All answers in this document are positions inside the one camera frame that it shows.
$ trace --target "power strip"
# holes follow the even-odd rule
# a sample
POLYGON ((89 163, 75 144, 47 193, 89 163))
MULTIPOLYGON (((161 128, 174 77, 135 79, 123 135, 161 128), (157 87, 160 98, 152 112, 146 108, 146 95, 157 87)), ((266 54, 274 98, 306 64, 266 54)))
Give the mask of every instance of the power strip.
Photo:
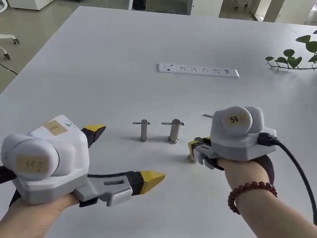
POLYGON ((207 75, 216 77, 238 78, 239 74, 236 69, 219 68, 210 66, 192 66, 172 63, 158 63, 158 71, 163 73, 183 73, 207 75))

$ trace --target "human hand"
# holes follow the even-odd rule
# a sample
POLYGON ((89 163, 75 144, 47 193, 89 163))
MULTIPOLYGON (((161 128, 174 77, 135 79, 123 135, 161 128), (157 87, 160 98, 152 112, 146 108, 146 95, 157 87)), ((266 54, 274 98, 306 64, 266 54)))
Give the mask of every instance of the human hand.
POLYGON ((218 165, 224 168, 224 173, 231 189, 235 189, 247 182, 269 182, 267 172, 256 162, 234 162, 218 159, 218 165))
POLYGON ((29 205, 20 198, 1 220, 0 237, 42 238, 59 214, 78 202, 72 194, 39 205, 29 205))

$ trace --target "red bead bracelet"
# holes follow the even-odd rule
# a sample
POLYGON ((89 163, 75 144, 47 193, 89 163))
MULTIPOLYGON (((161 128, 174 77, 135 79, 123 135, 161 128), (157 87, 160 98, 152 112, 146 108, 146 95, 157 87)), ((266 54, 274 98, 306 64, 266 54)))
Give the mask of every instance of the red bead bracelet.
POLYGON ((270 184, 269 182, 264 183, 264 182, 252 182, 250 183, 246 183, 244 186, 239 186, 237 188, 235 188, 234 190, 232 190, 232 192, 229 194, 228 197, 228 206, 229 208, 234 212, 237 213, 238 215, 240 215, 240 212, 238 211, 238 208, 234 205, 234 201, 236 200, 236 198, 242 194, 245 193, 247 191, 250 190, 255 190, 255 189, 263 189, 263 190, 268 190, 270 191, 275 197, 277 197, 277 192, 275 187, 270 184))

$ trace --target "white tabletop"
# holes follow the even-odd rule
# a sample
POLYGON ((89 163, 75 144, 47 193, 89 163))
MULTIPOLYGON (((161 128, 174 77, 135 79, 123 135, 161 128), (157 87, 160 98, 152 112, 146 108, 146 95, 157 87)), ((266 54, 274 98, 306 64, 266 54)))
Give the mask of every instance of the white tabletop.
MULTIPOLYGON (((308 60, 292 25, 209 17, 80 7, 0 95, 0 142, 65 114, 76 125, 105 123, 91 147, 92 173, 157 170, 165 180, 148 194, 108 208, 102 202, 66 210, 54 237, 245 238, 254 237, 227 207, 224 174, 187 162, 187 142, 208 136, 201 114, 233 105, 258 106, 299 160, 317 194, 317 73, 277 71, 266 56, 286 48, 308 60), (159 62, 236 68, 240 78, 158 73, 159 62), (170 127, 185 122, 179 142, 167 143, 170 127), (133 121, 147 119, 148 142, 133 121)), ((312 33, 300 27, 300 34, 312 33)), ((303 182, 281 151, 270 155, 279 197, 311 219, 303 182)), ((0 186, 0 217, 12 198, 0 186)))

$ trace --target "white plastic housing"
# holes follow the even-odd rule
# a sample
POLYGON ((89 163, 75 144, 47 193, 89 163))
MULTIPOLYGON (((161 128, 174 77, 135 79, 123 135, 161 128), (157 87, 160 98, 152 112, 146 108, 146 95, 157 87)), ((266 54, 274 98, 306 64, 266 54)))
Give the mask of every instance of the white plastic housing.
POLYGON ((248 161, 276 151, 276 146, 258 145, 259 132, 268 132, 276 136, 274 129, 264 127, 262 111, 255 107, 245 107, 245 110, 239 110, 239 107, 233 108, 217 111, 213 115, 211 126, 211 147, 213 153, 234 161, 248 161), (235 121, 232 123, 232 127, 235 128, 228 133, 230 127, 223 128, 221 123, 223 117, 228 117, 229 120, 231 117, 237 117, 238 119, 242 117, 246 119, 245 124, 247 126, 244 126, 243 123, 240 126, 238 123, 240 121, 235 121))
POLYGON ((17 172, 14 162, 16 154, 30 156, 29 158, 40 156, 39 161, 47 161, 46 173, 41 174, 37 171, 31 175, 22 172, 13 181, 28 203, 53 201, 71 193, 87 179, 87 137, 64 115, 55 117, 27 135, 8 136, 2 145, 1 159, 3 164, 14 172, 17 172))

